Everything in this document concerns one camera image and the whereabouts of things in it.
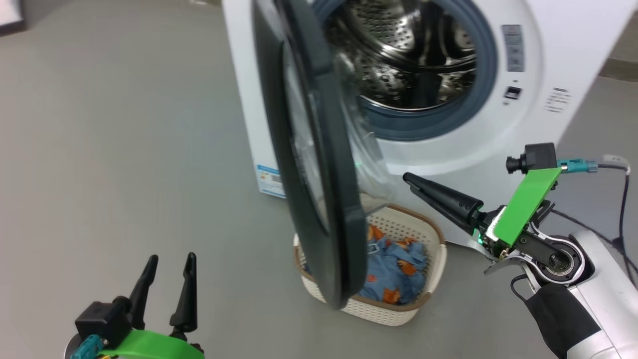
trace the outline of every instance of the white plastic basket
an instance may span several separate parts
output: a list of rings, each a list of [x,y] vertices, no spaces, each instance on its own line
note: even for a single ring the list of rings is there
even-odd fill
[[[445,240],[439,228],[429,219],[397,206],[384,208],[368,216],[367,220],[385,233],[390,240],[398,241],[410,237],[425,244],[427,265],[423,274],[426,277],[426,284],[415,301],[407,305],[386,304],[355,295],[348,300],[348,304],[342,311],[383,325],[403,325],[409,322],[419,308],[427,302],[441,280],[447,260]],[[296,234],[293,244],[295,263],[306,290],[325,303],[314,278],[304,270],[306,256]]]

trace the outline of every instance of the laundry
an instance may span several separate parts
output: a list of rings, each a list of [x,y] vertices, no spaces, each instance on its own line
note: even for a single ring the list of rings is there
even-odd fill
[[[414,302],[426,283],[423,243],[412,238],[392,241],[373,225],[367,239],[367,277],[359,295],[394,305]]]

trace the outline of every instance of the front-loading washing machine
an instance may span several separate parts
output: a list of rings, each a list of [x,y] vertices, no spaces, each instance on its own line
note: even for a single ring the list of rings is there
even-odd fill
[[[415,197],[403,174],[486,208],[506,203],[521,177],[507,174],[505,159],[560,140],[635,1],[223,7],[259,189],[289,199],[334,304],[358,290],[365,216],[386,202],[438,220],[448,242],[484,253]]]

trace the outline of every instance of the floor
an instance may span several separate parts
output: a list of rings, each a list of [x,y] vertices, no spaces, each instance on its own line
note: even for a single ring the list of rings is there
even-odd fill
[[[30,1],[0,38],[0,354],[58,358],[92,301],[128,295],[158,254],[147,328],[169,333],[198,254],[209,358],[551,358],[508,287],[450,246],[431,301],[399,328],[333,312],[295,273],[286,202],[251,169],[221,10],[186,0]],[[638,163],[638,85],[599,79],[559,146]],[[558,208],[616,234],[621,174],[566,176]],[[638,260],[627,210],[629,252]],[[551,218],[552,233],[575,229]]]

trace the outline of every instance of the blue and white sticker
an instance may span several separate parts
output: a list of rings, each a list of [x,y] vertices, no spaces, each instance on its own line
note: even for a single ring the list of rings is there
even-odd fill
[[[259,182],[259,192],[286,198],[279,170],[257,165],[257,180]]]

